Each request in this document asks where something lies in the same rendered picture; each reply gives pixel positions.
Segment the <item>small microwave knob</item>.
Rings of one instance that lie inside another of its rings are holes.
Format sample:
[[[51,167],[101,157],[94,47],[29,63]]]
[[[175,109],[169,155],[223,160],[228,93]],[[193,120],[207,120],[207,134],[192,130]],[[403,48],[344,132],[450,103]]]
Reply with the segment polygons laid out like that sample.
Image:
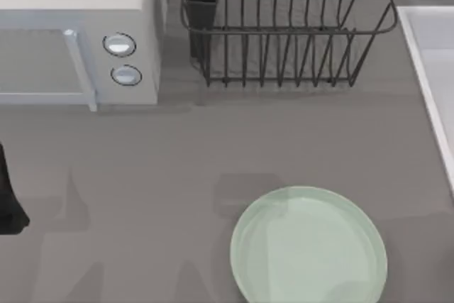
[[[126,87],[136,86],[143,79],[140,70],[132,65],[122,65],[120,67],[113,68],[110,75],[111,79],[115,83]]]

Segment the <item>pale green plate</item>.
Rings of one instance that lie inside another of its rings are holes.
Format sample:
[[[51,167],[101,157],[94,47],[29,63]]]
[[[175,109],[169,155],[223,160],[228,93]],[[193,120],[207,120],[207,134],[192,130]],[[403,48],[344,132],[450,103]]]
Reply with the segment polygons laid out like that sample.
[[[327,189],[262,195],[233,229],[230,264],[247,303],[380,303],[387,250],[355,203]]]

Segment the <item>large microwave knob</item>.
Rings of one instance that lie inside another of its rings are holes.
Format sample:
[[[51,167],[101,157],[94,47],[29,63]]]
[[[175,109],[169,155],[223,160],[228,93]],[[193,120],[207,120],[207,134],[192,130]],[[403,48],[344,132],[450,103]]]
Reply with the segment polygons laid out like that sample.
[[[103,38],[102,45],[107,53],[115,57],[128,57],[137,48],[134,39],[126,33],[107,35]]]

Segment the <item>glass microwave door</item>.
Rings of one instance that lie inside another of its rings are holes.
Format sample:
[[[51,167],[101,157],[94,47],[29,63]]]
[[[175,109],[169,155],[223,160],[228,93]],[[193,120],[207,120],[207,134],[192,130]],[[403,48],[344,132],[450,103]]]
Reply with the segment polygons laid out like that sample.
[[[0,105],[98,109],[81,34],[74,29],[0,29]]]

